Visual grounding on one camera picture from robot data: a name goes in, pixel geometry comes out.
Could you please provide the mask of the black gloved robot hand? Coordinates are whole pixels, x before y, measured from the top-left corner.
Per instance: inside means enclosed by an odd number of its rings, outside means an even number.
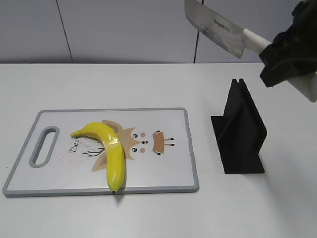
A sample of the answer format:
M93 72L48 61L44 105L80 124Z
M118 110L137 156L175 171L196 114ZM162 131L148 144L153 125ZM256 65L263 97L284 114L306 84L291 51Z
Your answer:
M292 25L260 53L260 78L266 87L317 70L317 2L300 1L292 16Z

